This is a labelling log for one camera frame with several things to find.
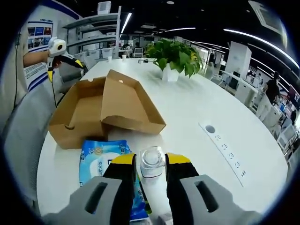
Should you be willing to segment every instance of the potted plant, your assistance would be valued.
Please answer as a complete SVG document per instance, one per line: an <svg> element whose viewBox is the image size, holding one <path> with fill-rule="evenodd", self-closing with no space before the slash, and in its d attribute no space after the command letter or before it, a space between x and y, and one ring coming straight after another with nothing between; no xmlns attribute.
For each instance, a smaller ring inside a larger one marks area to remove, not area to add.
<svg viewBox="0 0 300 225"><path fill-rule="evenodd" d="M163 80L177 81L179 74L191 77L203 67L199 52L179 41L162 39L149 44L146 50L148 58L155 58L154 64L163 71Z"/></svg>

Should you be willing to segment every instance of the person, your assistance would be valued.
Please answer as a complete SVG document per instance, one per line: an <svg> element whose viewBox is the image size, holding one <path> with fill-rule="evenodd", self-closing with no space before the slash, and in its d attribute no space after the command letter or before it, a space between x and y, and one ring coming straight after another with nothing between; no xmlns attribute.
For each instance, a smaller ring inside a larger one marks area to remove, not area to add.
<svg viewBox="0 0 300 225"><path fill-rule="evenodd" d="M49 51L28 52L28 30L23 26L11 43L3 70L0 74L0 134L15 107L27 93L24 68L44 62L47 63ZM57 68L60 61L54 62Z"/></svg>
<svg viewBox="0 0 300 225"><path fill-rule="evenodd" d="M291 113L291 121L292 121L293 125L295 124L296 117L297 117L297 113L296 113L296 110L294 110Z"/></svg>
<svg viewBox="0 0 300 225"><path fill-rule="evenodd" d="M275 72L274 78L272 80L269 80L262 90L263 92L265 92L265 95L262 97L262 100L260 101L256 112L256 116L260 119L260 121L264 121L264 119L270 112L272 105L280 95L278 79L279 74L278 72Z"/></svg>

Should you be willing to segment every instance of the box flap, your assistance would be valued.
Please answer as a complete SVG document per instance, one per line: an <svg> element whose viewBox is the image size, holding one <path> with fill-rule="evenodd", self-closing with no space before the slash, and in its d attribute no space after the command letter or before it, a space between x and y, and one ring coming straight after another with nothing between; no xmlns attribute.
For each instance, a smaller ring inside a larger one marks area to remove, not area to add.
<svg viewBox="0 0 300 225"><path fill-rule="evenodd" d="M110 70L104 87L101 121L116 127L158 134L165 122L141 84Z"/></svg>

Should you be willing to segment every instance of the power outlet strip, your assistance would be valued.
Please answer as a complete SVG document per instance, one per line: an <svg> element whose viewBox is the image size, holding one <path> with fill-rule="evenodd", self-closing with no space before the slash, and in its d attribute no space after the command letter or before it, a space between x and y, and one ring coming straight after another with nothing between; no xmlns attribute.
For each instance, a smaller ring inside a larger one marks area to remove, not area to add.
<svg viewBox="0 0 300 225"><path fill-rule="evenodd" d="M200 123L198 123L198 125L210 137L220 153L226 159L242 187L245 187L247 185L247 178L249 177L249 174L246 172L245 167L234 152L234 149L230 147L225 138L223 138L212 125L203 126Z"/></svg>

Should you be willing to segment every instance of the poster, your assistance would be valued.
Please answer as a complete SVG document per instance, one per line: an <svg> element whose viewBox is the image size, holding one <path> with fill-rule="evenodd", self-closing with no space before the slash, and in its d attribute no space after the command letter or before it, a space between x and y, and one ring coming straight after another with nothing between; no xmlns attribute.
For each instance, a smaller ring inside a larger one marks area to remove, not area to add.
<svg viewBox="0 0 300 225"><path fill-rule="evenodd" d="M53 35L53 21L40 19L39 21L28 21L28 52L40 52L48 49L48 42ZM28 91L47 79L47 66L39 63L24 68Z"/></svg>

